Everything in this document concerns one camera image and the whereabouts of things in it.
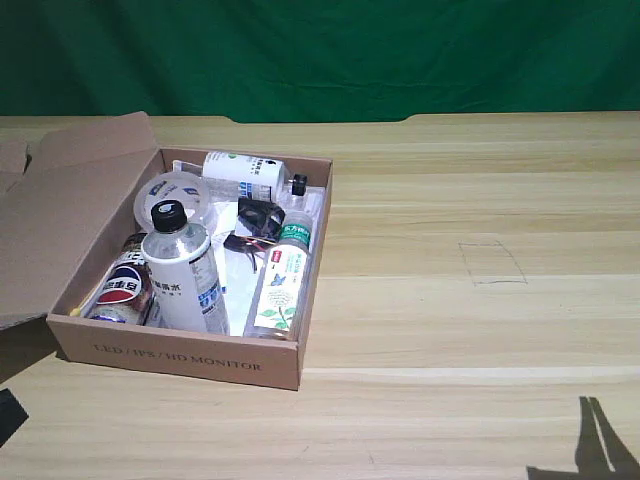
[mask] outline black bottle cap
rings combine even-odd
[[[291,194],[296,195],[298,197],[303,197],[304,192],[307,191],[307,176],[302,175],[301,173],[296,173],[293,176],[293,181],[291,184]]]
[[[177,232],[187,224],[184,207],[177,200],[163,200],[151,209],[154,228],[161,233]]]

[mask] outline bottle label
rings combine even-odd
[[[269,251],[256,327],[291,329],[306,265],[307,253],[294,245],[278,245]]]
[[[144,234],[131,235],[87,318],[117,323],[144,323],[151,303],[151,282],[140,251]]]
[[[311,242],[311,232],[304,225],[290,223],[282,227],[282,231],[280,232],[280,240],[284,240],[285,238],[298,240],[308,247]]]
[[[275,193],[282,188],[283,168],[279,160],[213,151],[205,157],[202,175],[239,182],[240,198],[273,202]]]
[[[229,333],[220,280],[209,247],[193,260],[173,264],[148,262],[151,283],[169,328]]]

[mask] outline small plastic bottle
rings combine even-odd
[[[202,176],[209,179],[214,190],[231,180],[238,182],[240,198],[273,202],[289,172],[281,160],[212,151],[205,157]]]
[[[311,217],[302,211],[285,216],[278,244],[265,252],[244,336],[296,338],[304,307],[312,225]]]
[[[151,209],[154,231],[142,255],[168,328],[228,335],[229,321],[207,230],[189,223],[177,200]]]

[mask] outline cardboard lid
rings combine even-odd
[[[0,196],[20,181],[27,165],[27,142],[14,140],[0,144]]]
[[[0,200],[0,330],[53,308],[156,152],[143,112],[42,139]]]

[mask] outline pepsi logo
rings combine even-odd
[[[131,267],[117,267],[107,279],[102,293],[98,297],[98,305],[128,302],[142,290],[140,274]]]

